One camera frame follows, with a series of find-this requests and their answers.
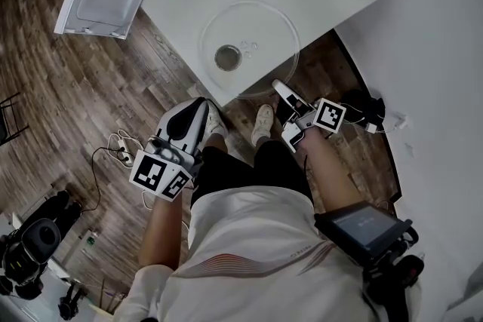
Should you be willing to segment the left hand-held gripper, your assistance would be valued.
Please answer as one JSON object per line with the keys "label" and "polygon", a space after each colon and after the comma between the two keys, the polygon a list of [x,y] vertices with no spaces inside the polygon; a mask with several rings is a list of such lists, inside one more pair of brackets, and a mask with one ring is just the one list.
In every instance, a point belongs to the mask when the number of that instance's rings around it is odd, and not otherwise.
{"label": "left hand-held gripper", "polygon": [[[156,136],[149,138],[144,150],[137,151],[129,182],[172,202],[198,175],[202,153],[197,146],[204,136],[208,113],[208,101],[197,97],[163,114]],[[185,146],[179,149],[165,140],[185,141]]]}

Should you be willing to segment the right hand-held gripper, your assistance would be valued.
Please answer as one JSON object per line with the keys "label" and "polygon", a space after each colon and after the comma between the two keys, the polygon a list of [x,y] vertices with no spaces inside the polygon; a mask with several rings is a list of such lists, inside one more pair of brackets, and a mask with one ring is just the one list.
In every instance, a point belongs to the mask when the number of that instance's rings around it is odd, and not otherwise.
{"label": "right hand-held gripper", "polygon": [[279,79],[275,79],[272,86],[284,100],[278,102],[277,118],[279,121],[286,121],[281,138],[292,152],[295,152],[295,145],[304,138],[305,131],[311,127],[320,127],[331,133],[337,133],[340,129],[346,113],[346,109],[341,105],[324,98],[316,101],[315,105],[306,103]]}

